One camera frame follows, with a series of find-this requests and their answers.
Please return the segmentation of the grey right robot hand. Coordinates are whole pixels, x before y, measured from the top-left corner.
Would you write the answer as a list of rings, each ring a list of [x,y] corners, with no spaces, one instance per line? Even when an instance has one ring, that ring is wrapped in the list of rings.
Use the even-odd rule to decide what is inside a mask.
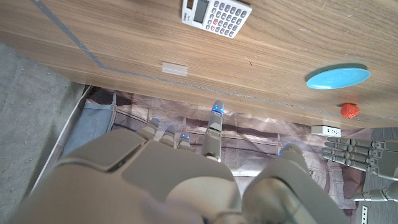
[[[285,146],[240,192],[221,162],[224,105],[216,101],[200,153],[151,119],[116,129],[61,158],[11,223],[347,223],[310,177],[302,151]]]

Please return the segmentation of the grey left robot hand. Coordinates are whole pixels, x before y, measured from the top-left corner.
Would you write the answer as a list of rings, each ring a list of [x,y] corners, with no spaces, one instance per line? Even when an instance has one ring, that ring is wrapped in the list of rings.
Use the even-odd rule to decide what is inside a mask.
[[[365,141],[328,137],[322,156],[346,167],[352,167],[392,181],[385,189],[354,194],[354,201],[397,201],[397,141]]]

